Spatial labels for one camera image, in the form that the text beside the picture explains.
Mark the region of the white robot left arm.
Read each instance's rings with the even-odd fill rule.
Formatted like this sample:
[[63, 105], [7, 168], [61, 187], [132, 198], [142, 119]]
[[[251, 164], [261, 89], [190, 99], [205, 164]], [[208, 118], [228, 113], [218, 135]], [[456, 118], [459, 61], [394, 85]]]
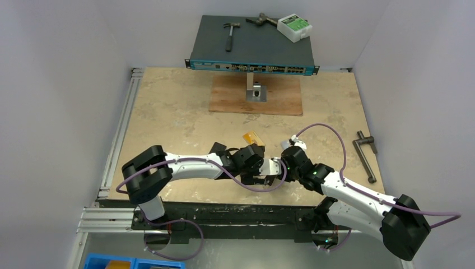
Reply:
[[287, 175], [282, 160], [267, 159], [264, 152], [265, 148], [255, 143], [230, 149], [215, 143], [206, 155], [172, 154], [154, 145], [122, 166], [124, 180], [116, 190], [127, 194], [130, 203], [142, 210], [150, 227], [161, 229], [167, 222], [167, 214], [159, 193], [169, 182], [231, 179], [253, 191], [254, 184], [266, 184]]

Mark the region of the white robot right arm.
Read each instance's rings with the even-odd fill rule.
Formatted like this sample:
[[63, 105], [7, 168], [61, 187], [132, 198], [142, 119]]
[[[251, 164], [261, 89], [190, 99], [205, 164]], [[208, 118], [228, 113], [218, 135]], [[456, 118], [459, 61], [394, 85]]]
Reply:
[[324, 195], [311, 217], [315, 231], [331, 225], [358, 230], [380, 240], [405, 261], [413, 260], [431, 232], [425, 217], [418, 214], [417, 203], [405, 194], [396, 198], [341, 178], [330, 166], [314, 164], [298, 146], [285, 149], [281, 159], [287, 168], [286, 180]]

